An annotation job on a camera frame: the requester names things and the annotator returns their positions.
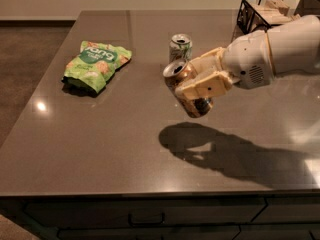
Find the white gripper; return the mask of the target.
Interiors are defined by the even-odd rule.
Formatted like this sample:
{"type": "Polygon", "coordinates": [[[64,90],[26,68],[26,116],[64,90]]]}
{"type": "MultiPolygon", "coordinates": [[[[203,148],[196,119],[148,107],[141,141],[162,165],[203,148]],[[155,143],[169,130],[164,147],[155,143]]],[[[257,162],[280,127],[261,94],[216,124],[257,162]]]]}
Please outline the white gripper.
{"type": "Polygon", "coordinates": [[[212,49],[189,64],[195,78],[175,89],[175,95],[183,100],[222,96],[234,83],[242,89],[254,89],[271,84],[275,78],[268,35],[262,30],[235,39],[226,50],[212,49]]]}

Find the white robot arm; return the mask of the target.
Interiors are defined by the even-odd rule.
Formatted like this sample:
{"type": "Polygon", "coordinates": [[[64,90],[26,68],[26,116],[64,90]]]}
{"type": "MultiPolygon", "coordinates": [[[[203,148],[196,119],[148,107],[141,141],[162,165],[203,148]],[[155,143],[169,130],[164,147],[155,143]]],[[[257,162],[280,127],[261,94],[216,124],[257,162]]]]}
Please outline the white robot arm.
{"type": "Polygon", "coordinates": [[[254,89],[290,74],[319,74],[320,19],[314,15],[259,30],[187,63],[196,77],[180,84],[185,100],[218,97],[232,87],[254,89]]]}

